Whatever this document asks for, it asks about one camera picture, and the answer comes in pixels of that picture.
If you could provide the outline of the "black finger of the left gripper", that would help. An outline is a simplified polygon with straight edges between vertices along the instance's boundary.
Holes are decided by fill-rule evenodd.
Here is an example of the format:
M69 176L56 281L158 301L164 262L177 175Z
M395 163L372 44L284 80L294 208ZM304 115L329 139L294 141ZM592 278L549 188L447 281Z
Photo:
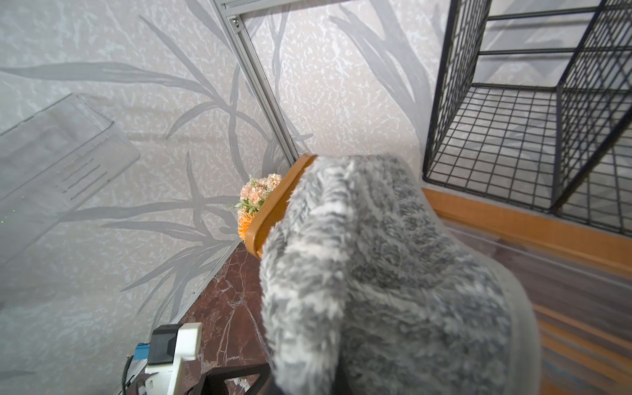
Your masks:
M202 374L192 386L192 395L205 394L264 394L266 384L272 377L267 363L217 367Z

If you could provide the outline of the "grey fluffy cloth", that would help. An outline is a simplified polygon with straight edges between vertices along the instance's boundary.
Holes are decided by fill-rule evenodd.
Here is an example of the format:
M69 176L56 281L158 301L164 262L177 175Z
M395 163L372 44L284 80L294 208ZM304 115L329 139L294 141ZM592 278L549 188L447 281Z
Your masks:
M536 394L533 306L395 156L318 156L260 267L272 394Z

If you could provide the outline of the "orange wooden bookshelf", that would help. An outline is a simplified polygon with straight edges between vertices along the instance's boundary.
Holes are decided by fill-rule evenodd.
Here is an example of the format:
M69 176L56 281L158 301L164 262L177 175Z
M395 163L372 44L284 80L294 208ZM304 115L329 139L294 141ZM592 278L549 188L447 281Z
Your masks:
M301 176L317 157L301 156L254 217L245 243L261 261L273 227L284 218ZM620 284L631 280L629 240L431 189L421 191L443 224L454 220L514 242L521 250L541 247L563 258L577 258L587 264L588 273L618 275ZM503 255L490 258L513 273L533 306L541 341L536 394L630 393L631 338L597 325L601 316L610 317L615 324L629 324L630 294L619 296L615 304L594 304L588 297L597 293L597 283L588 281L583 273L563 275L557 264L537 272L523 260L508 265Z

